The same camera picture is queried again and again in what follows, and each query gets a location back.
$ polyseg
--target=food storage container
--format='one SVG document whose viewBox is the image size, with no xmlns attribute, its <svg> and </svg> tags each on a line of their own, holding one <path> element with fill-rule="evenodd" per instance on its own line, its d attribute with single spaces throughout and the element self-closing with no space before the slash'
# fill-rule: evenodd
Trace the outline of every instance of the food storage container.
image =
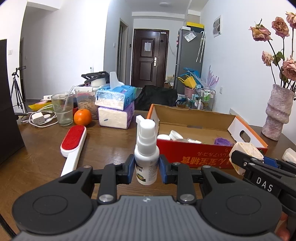
<svg viewBox="0 0 296 241">
<path fill-rule="evenodd" d="M 75 87 L 78 109 L 88 109 L 91 112 L 93 120 L 98 120 L 98 106 L 96 101 L 96 91 L 99 87 L 78 86 Z"/>
</svg>

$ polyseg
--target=purple tissue pack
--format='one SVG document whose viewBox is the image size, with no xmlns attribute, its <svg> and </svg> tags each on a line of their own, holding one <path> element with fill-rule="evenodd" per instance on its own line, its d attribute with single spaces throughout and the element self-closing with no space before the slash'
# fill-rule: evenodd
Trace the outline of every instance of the purple tissue pack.
<svg viewBox="0 0 296 241">
<path fill-rule="evenodd" d="M 100 126 L 127 129 L 133 118 L 135 105 L 132 102 L 124 110 L 99 107 L 98 112 Z"/>
</svg>

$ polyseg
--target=yellow bag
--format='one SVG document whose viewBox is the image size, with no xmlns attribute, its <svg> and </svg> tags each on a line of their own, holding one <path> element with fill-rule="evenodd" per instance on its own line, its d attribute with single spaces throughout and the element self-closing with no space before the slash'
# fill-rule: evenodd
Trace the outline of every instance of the yellow bag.
<svg viewBox="0 0 296 241">
<path fill-rule="evenodd" d="M 41 101 L 41 102 L 38 102 L 38 103 L 35 103 L 35 104 L 32 104 L 32 105 L 28 105 L 28 107 L 30 109 L 32 109 L 33 111 L 38 111 L 40 110 L 41 108 L 49 105 L 49 104 L 52 104 L 52 102 L 48 102 L 47 100 L 46 101 Z"/>
<path fill-rule="evenodd" d="M 188 88 L 195 89 L 196 82 L 192 76 L 187 76 L 187 79 L 183 80 L 181 77 L 178 77 L 178 79 Z"/>
</svg>

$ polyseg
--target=red lint brush pad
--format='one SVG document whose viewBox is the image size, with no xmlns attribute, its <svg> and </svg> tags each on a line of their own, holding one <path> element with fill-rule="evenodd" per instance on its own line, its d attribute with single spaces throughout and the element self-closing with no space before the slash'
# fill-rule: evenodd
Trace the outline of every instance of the red lint brush pad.
<svg viewBox="0 0 296 241">
<path fill-rule="evenodd" d="M 83 132 L 84 126 L 71 127 L 62 142 L 62 148 L 64 150 L 73 150 L 78 147 Z"/>
</svg>

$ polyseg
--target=rose stem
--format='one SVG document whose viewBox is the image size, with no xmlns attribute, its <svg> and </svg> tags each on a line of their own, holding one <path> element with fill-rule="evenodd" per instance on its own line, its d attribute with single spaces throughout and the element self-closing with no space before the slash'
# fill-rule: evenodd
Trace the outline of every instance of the rose stem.
<svg viewBox="0 0 296 241">
<path fill-rule="evenodd" d="M 289 84 L 288 84 L 287 88 L 289 88 L 289 85 L 291 84 L 291 81 L 292 81 L 292 80 L 290 80 L 290 82 L 289 82 Z"/>
<path fill-rule="evenodd" d="M 268 41 L 268 43 L 269 43 L 269 45 L 270 45 L 270 47 L 271 47 L 271 49 L 272 49 L 272 51 L 273 51 L 273 53 L 274 53 L 274 57 L 276 58 L 276 53 L 275 53 L 275 51 L 274 51 L 274 49 L 273 49 L 273 47 L 272 47 L 270 41 L 269 41 L 269 40 L 267 40 L 267 41 Z M 281 68 L 279 67 L 279 62 L 277 61 L 277 58 L 276 58 L 276 63 L 277 63 L 277 66 L 278 66 L 278 68 L 279 68 L 279 71 L 280 71 L 280 73 L 281 73 L 281 78 L 282 78 L 282 80 L 283 80 L 283 73 L 281 72 Z"/>
<path fill-rule="evenodd" d="M 285 58 L 285 37 L 283 37 L 283 56 Z"/>
<path fill-rule="evenodd" d="M 285 37 L 283 37 L 283 56 L 284 56 L 284 59 L 285 59 L 285 41 L 284 41 Z"/>
<path fill-rule="evenodd" d="M 271 66 L 271 64 L 270 64 L 270 67 L 271 67 L 272 76 L 274 77 L 274 72 L 273 72 L 273 70 L 272 70 L 272 66 Z"/>
<path fill-rule="evenodd" d="M 295 82 L 293 83 L 293 85 L 292 85 L 292 87 L 291 87 L 291 90 L 292 90 L 293 92 L 295 92 L 295 90 L 294 90 L 294 85 L 295 85 Z"/>
<path fill-rule="evenodd" d="M 293 42 L 294 42 L 294 29 L 292 29 L 292 57 L 293 57 Z"/>
</svg>

